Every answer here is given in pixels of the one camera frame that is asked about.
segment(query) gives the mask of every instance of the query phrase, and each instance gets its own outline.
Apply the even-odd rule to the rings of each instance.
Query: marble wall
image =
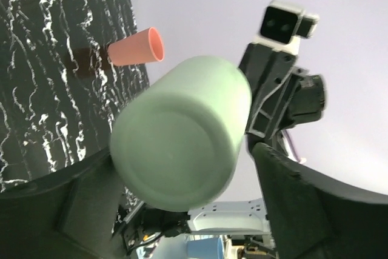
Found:
[[[0,0],[0,189],[108,145],[115,116],[149,86],[106,45],[136,32],[130,0]]]

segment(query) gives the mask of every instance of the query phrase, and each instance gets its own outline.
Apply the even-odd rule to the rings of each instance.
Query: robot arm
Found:
[[[253,96],[246,135],[264,201],[189,212],[139,203],[126,214],[124,185],[104,149],[0,194],[0,257],[136,258],[145,235],[184,233],[231,235],[244,258],[260,252],[281,259],[387,257],[388,197],[287,157],[282,130],[319,120],[325,104],[322,78],[295,66],[300,39],[312,35],[317,21],[301,8],[272,2],[239,66]],[[269,232],[276,248],[269,248]]]

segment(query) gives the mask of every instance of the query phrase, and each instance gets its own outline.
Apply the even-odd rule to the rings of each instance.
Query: wire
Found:
[[[139,249],[139,248],[141,248],[141,247],[146,247],[146,246],[148,246],[148,245],[151,245],[151,244],[155,243],[156,241],[158,241],[158,240],[159,240],[161,237],[163,237],[163,236],[164,236],[164,233],[161,232],[159,235],[157,235],[157,236],[156,236],[154,239],[152,239],[152,240],[146,241],[146,242],[144,242],[143,244],[138,244],[137,246],[132,246],[131,248],[129,248],[129,250],[128,250],[126,256],[129,256],[129,255],[132,253],[132,251],[134,251],[134,250],[136,250],[136,249]]]
[[[290,147],[292,155],[295,157],[298,163],[302,161],[301,157],[298,155],[298,151],[296,151],[295,144],[293,139],[291,138],[290,133],[287,130],[283,130],[283,135],[286,138],[288,145]]]

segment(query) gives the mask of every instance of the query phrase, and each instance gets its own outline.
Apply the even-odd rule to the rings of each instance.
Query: camera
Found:
[[[260,35],[275,42],[289,44],[293,36],[311,37],[318,21],[317,15],[307,15],[297,5],[274,0],[266,9]]]

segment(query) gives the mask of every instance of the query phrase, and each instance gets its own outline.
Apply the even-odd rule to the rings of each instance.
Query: light blue cup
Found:
[[[187,242],[187,256],[195,259],[224,259],[221,238]]]

